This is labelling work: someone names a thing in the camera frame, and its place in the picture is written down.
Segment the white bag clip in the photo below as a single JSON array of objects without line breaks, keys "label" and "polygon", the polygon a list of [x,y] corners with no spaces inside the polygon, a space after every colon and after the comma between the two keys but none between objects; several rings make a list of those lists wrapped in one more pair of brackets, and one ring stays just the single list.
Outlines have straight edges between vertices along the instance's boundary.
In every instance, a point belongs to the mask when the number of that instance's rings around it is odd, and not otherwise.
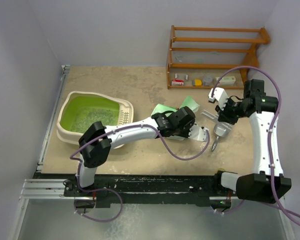
[{"label": "white bag clip", "polygon": [[204,110],[202,113],[201,113],[204,117],[206,117],[208,120],[214,122],[215,124],[219,123],[218,121],[218,115],[216,114],[212,114],[210,112],[208,112],[207,110]]}]

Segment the silver metal scoop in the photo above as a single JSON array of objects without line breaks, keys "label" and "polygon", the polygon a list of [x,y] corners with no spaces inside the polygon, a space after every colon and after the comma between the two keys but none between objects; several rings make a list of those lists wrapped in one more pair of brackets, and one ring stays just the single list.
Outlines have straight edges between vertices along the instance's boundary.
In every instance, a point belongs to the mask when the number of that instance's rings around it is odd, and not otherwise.
[{"label": "silver metal scoop", "polygon": [[233,127],[230,126],[229,124],[225,124],[225,123],[221,123],[221,122],[215,124],[215,126],[213,128],[213,132],[214,132],[216,138],[212,144],[212,147],[210,150],[211,152],[215,151],[215,149],[218,146],[219,140],[221,138],[227,137],[232,129],[233,129]]}]

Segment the green cat litter bag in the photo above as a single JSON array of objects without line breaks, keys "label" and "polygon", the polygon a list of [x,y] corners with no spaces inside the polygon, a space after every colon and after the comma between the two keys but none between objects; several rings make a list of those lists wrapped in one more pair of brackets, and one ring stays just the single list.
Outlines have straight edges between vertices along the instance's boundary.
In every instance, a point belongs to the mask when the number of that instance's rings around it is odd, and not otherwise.
[{"label": "green cat litter bag", "polygon": [[193,119],[196,121],[195,113],[198,110],[199,105],[192,97],[187,96],[179,108],[173,108],[160,103],[157,104],[151,113],[151,118],[157,122],[158,130],[163,137],[180,140],[172,137],[176,127],[179,125],[179,122]]}]

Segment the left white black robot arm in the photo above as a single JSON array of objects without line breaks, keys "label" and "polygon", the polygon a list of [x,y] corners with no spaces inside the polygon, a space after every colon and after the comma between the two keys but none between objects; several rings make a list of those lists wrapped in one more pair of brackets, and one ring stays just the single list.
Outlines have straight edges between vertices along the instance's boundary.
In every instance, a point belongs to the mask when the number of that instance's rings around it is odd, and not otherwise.
[{"label": "left white black robot arm", "polygon": [[110,150],[131,142],[160,137],[205,142],[207,135],[204,128],[197,125],[194,112],[187,106],[176,111],[157,112],[144,120],[124,125],[104,126],[101,121],[93,123],[78,140],[82,150],[75,190],[81,196],[91,194],[96,170],[106,162]]}]

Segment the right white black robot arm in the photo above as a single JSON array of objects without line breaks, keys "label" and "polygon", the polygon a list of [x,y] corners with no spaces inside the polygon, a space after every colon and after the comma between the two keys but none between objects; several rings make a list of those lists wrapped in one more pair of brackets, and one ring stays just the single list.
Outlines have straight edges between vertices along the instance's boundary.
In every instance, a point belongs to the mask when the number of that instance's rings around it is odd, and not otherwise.
[{"label": "right white black robot arm", "polygon": [[212,89],[208,97],[210,102],[217,102],[219,122],[234,125],[238,119],[248,118],[253,138],[252,173],[219,171],[219,179],[212,183],[213,192],[223,196],[233,190],[241,200],[274,204],[292,187],[292,180],[284,176],[278,151],[278,98],[267,96],[265,82],[258,79],[245,82],[239,101],[220,87]]}]

